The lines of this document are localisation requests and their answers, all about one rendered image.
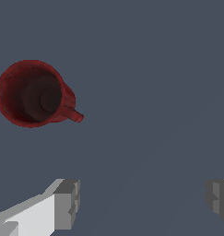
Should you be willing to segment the dark red mug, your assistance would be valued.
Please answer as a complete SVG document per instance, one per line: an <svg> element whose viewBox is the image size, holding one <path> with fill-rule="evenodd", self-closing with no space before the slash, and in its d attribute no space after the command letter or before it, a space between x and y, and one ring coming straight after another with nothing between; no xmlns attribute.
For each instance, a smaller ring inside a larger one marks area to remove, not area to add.
<svg viewBox="0 0 224 236"><path fill-rule="evenodd" d="M76 111L72 89L39 60L14 63L0 76L0 112L12 124L28 128L84 118Z"/></svg>

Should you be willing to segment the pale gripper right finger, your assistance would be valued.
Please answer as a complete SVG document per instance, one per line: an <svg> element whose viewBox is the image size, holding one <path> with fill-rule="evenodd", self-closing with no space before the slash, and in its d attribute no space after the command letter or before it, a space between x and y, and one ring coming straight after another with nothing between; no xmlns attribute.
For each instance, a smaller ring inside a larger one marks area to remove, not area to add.
<svg viewBox="0 0 224 236"><path fill-rule="evenodd" d="M224 179L205 181L207 206L224 221Z"/></svg>

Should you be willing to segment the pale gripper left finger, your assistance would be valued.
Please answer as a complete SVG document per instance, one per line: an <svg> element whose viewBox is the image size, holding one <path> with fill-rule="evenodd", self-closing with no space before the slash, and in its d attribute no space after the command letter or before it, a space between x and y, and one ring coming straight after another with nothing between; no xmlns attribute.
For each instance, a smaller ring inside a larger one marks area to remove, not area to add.
<svg viewBox="0 0 224 236"><path fill-rule="evenodd" d="M80 205L80 180L56 179L41 195L0 212L0 236L51 236L71 230Z"/></svg>

